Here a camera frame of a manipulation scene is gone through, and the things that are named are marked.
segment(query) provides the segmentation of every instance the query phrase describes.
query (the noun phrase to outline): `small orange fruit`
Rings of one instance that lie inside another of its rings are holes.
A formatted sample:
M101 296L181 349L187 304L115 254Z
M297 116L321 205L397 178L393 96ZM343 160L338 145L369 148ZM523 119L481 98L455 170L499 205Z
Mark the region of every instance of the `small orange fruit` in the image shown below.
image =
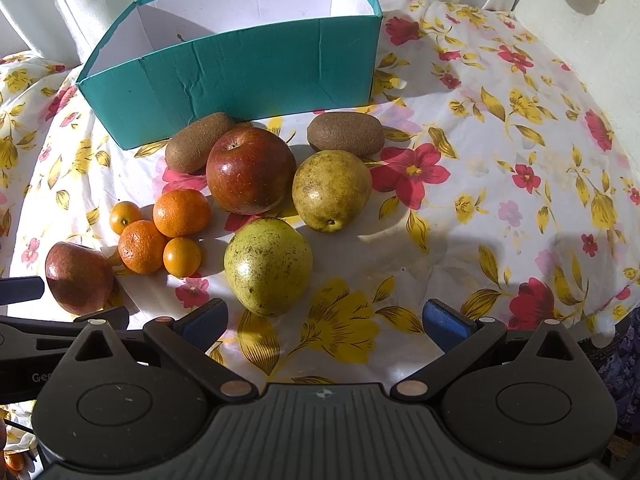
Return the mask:
M142 220L142 211L133 202L118 202L111 210L109 224L117 235L121 235L124 228L133 222Z
M151 274L162 267L166 242L166 237L153 222L138 220L124 228L118 242L118 252L127 269L137 274Z
M190 238L173 238L164 248L164 268L176 278L186 278L198 270L202 253Z
M154 223L169 238L203 230L211 218L204 195L195 189L176 189L162 195L154 205Z

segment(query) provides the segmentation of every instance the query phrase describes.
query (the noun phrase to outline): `box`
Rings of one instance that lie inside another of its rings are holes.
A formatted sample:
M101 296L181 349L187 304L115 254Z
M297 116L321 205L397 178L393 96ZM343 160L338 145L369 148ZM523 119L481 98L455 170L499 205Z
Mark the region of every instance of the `box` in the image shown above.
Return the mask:
M237 120L369 101L378 0L137 0L78 88L124 150L214 112Z

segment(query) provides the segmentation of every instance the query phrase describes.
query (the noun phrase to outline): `kiwi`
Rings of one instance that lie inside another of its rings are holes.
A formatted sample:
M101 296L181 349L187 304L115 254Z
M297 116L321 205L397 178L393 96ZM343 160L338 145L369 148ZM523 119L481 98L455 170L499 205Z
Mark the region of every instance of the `kiwi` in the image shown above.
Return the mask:
M380 121L358 112L327 112L306 129L306 140L317 152L343 150L355 156L373 155L385 145Z
M235 126L233 119L224 112L189 124L169 140L164 152L167 167L179 173L199 170L206 165L216 141Z

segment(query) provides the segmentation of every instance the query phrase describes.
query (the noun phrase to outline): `white wall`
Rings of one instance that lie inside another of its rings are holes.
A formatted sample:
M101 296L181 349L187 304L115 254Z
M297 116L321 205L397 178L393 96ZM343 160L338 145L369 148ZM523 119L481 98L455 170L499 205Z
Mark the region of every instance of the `white wall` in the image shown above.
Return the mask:
M597 6L595 3L520 0L514 13L587 85L638 171L640 0L606 0Z

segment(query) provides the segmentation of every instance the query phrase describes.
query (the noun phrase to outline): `green pear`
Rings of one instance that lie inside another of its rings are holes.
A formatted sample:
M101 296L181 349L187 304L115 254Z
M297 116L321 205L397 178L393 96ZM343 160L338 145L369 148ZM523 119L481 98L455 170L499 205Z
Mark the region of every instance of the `green pear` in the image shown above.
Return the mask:
M371 195L371 174L357 156L323 150L305 160L293 179L293 203L312 229L333 233L356 218Z
M225 273L236 298L259 316L281 316L302 296L311 275L311 247L278 218L245 225L225 251Z

